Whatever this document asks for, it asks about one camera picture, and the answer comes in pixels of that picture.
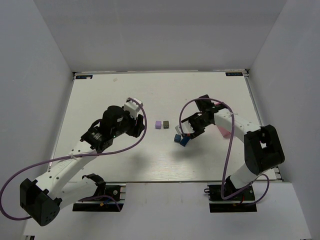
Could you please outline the pink plastic box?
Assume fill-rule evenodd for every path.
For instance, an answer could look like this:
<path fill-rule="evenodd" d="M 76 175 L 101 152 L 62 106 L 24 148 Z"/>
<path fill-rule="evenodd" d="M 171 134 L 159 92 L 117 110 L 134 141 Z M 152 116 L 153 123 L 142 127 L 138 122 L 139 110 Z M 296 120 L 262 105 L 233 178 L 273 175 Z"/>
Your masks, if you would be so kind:
<path fill-rule="evenodd" d="M 228 130 L 226 130 L 225 128 L 221 127 L 221 126 L 217 126 L 219 132 L 221 133 L 223 138 L 227 138 L 230 136 L 230 132 Z"/>

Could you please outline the brown wood block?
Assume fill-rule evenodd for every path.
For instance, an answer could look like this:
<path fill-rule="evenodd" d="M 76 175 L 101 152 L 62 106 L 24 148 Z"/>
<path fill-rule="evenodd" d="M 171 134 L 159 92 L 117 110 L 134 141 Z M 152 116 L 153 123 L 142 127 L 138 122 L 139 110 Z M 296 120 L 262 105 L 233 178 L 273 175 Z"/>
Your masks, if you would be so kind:
<path fill-rule="evenodd" d="M 168 120 L 163 121 L 163 128 L 168 129 L 170 127 L 170 122 Z"/>

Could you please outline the purple wood block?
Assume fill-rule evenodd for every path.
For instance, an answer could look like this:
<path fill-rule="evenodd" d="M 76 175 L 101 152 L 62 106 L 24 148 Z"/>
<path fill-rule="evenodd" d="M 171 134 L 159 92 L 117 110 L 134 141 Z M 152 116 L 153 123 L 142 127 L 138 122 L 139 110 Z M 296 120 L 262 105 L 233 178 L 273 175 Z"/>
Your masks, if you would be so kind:
<path fill-rule="evenodd" d="M 159 120 L 157 120 L 157 121 L 155 122 L 155 128 L 156 128 L 156 129 L 161 129 L 161 128 L 162 128 L 162 122 L 159 121 Z"/>

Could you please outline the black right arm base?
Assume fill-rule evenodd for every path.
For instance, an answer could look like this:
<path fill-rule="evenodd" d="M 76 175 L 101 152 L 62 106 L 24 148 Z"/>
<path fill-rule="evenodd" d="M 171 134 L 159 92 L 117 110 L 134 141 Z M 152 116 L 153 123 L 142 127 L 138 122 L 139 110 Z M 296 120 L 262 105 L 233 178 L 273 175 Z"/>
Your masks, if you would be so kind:
<path fill-rule="evenodd" d="M 221 185 L 211 184 L 204 190 L 208 196 L 210 213 L 254 213 L 257 212 L 257 206 L 253 187 L 245 189 L 238 195 L 227 200 L 221 198 Z"/>

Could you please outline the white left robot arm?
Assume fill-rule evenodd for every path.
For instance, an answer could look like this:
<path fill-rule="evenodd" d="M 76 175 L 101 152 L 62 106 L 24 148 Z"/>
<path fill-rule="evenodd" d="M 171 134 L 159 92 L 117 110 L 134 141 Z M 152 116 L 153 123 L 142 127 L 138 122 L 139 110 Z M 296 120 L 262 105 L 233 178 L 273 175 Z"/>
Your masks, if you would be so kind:
<path fill-rule="evenodd" d="M 68 205 L 106 198 L 106 182 L 99 175 L 84 174 L 79 181 L 70 180 L 122 134 L 142 138 L 146 114 L 139 112 L 143 111 L 143 103 L 136 98 L 128 99 L 123 106 L 109 106 L 80 137 L 66 160 L 60 160 L 35 180 L 27 178 L 20 184 L 20 206 L 43 227 Z"/>

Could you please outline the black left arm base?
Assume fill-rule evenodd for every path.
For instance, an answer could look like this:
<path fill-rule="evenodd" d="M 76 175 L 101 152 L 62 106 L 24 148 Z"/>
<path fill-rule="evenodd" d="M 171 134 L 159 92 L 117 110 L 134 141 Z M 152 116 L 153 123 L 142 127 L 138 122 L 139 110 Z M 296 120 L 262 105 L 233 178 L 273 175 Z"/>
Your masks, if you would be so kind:
<path fill-rule="evenodd" d="M 87 200 L 73 204 L 73 212 L 110 212 L 119 213 L 125 203 L 126 184 L 107 183 L 97 174 L 83 175 L 82 180 L 91 180 L 94 183 L 94 193 Z"/>

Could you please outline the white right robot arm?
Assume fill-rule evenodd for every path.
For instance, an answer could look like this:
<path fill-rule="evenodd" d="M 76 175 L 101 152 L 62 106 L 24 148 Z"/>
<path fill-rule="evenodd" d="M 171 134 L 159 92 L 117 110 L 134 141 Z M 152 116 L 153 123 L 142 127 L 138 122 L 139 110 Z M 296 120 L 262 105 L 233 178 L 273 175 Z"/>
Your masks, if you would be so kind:
<path fill-rule="evenodd" d="M 194 139 L 215 125 L 230 133 L 229 144 L 222 172 L 221 198 L 230 199 L 249 187 L 259 176 L 285 161 L 285 154 L 272 125 L 260 126 L 239 115 L 224 102 L 208 95 L 193 99 L 198 111 L 187 118 L 178 118 L 176 131 L 183 138 Z M 244 146 L 244 164 L 233 174 L 227 175 L 233 139 Z"/>

